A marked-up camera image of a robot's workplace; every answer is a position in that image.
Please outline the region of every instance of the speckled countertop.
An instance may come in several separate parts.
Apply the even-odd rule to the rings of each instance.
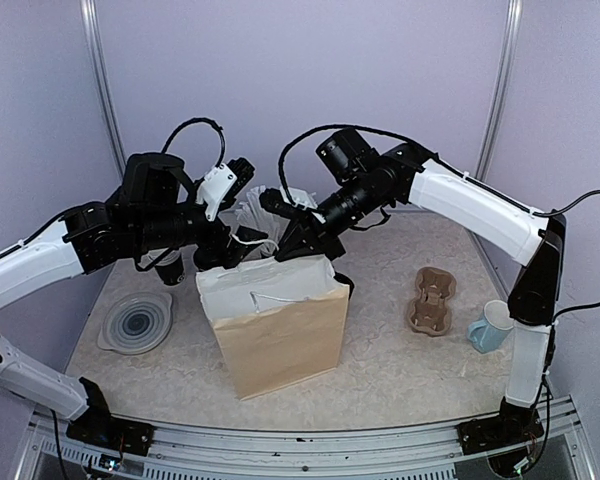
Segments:
[[[468,234],[429,213],[396,214],[368,232],[342,236],[338,271],[356,283],[340,366],[300,384],[237,399],[195,287],[188,257],[183,284],[165,287],[154,272],[121,261],[111,273],[75,349],[69,373],[97,382],[117,414],[187,425],[259,430],[341,430],[412,425],[497,410],[511,361],[511,339],[481,355],[467,326],[497,293]],[[430,338],[406,326],[419,268],[456,277],[451,330]],[[102,351],[104,316],[122,297],[168,291],[174,324],[156,349],[138,356]]]

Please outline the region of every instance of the mug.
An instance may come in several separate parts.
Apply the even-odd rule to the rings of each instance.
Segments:
[[[484,306],[480,320],[469,325],[467,338],[473,348],[487,353],[502,345],[511,330],[513,319],[509,316],[507,304],[502,300],[491,300]]]

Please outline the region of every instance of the purple wall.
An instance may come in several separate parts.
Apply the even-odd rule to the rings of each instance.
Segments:
[[[488,183],[542,209],[600,188],[600,1],[527,1]],[[600,299],[600,197],[567,214],[561,306]],[[509,285],[516,268],[492,256]],[[600,467],[600,309],[565,317],[551,380]]]
[[[253,185],[271,186],[284,145],[334,122],[401,132],[475,171],[506,14],[506,1],[489,0],[98,4],[126,151],[160,148],[181,121],[210,116],[225,127],[229,158],[249,158]],[[290,183],[319,198],[335,186],[314,153],[325,137],[287,163]],[[173,151],[198,177],[218,142],[193,127]]]
[[[80,3],[0,2],[0,249],[115,187]],[[66,365],[104,275],[48,287],[0,312],[25,353]],[[0,391],[0,480],[32,406]]]

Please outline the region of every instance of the brown paper bag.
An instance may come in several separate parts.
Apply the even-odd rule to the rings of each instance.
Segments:
[[[349,287],[333,280],[325,257],[273,262],[247,262],[251,265],[243,264],[243,271],[229,278],[226,270],[197,277],[203,307],[241,399],[332,370],[340,359]],[[227,302],[251,313],[218,318],[230,310]],[[276,303],[283,305],[272,307]]]

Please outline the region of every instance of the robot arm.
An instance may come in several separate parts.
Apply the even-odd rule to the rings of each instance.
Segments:
[[[184,162],[147,153],[129,158],[122,186],[106,202],[69,209],[26,240],[0,252],[0,309],[63,279],[89,274],[122,258],[139,270],[143,255],[197,245],[200,269],[236,266],[266,235],[241,227],[236,238],[218,218],[253,177],[244,158],[214,167],[193,182]],[[178,203],[183,186],[188,198]],[[160,256],[152,262],[157,264]],[[71,421],[67,435],[117,450],[146,455],[152,427],[111,417],[99,387],[43,365],[0,336],[0,387],[31,399]]]
[[[283,197],[276,189],[260,197],[266,210],[289,219],[276,259],[325,254],[333,260],[344,255],[338,236],[356,229],[360,219],[377,208],[395,207],[396,202],[439,213],[500,247],[522,267],[508,299],[515,320],[512,370],[499,417],[488,425],[471,422],[469,431],[461,435],[463,448],[465,453],[475,453],[523,441],[529,432],[540,436],[535,404],[554,349],[564,217],[542,215],[456,170],[415,142],[380,155],[354,128],[345,128],[316,153],[341,188],[315,210],[285,202],[289,195]]]

